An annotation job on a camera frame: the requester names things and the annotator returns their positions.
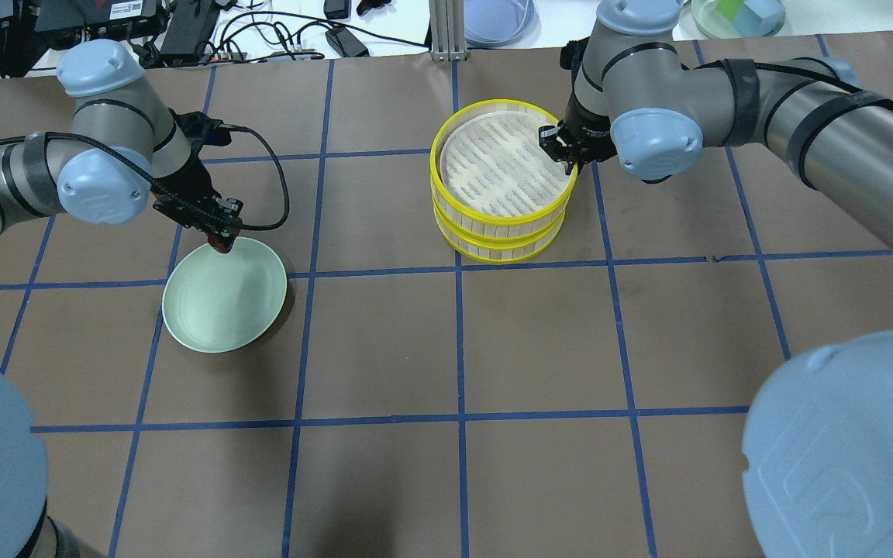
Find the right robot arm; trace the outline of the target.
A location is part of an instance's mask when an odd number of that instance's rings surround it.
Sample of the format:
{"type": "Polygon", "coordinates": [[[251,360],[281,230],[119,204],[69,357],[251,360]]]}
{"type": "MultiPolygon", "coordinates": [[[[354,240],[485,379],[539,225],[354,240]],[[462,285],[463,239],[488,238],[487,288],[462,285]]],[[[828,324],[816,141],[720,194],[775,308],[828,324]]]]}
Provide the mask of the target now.
{"type": "MultiPolygon", "coordinates": [[[[702,150],[765,145],[893,251],[893,100],[848,63],[679,61],[681,1],[602,1],[568,43],[566,114],[539,131],[571,168],[616,157],[656,184],[702,150]]],[[[893,331],[816,347],[767,378],[742,434],[742,491],[767,557],[893,557],[893,331]]]]}

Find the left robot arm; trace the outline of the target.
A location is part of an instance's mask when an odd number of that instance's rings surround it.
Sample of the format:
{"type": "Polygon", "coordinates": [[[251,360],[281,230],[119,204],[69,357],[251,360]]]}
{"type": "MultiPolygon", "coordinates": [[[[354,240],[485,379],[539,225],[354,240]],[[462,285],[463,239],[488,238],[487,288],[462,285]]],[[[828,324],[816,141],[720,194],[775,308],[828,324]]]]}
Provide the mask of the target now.
{"type": "MultiPolygon", "coordinates": [[[[120,43],[95,40],[61,59],[57,79],[77,102],[71,131],[0,139],[0,235],[67,213],[92,225],[125,225],[149,206],[233,249],[240,201],[224,198],[198,158],[212,120],[178,115],[120,43]]],[[[0,557],[31,557],[40,538],[57,556],[82,556],[77,538],[47,515],[47,452],[34,416],[0,374],[0,557]]]]}

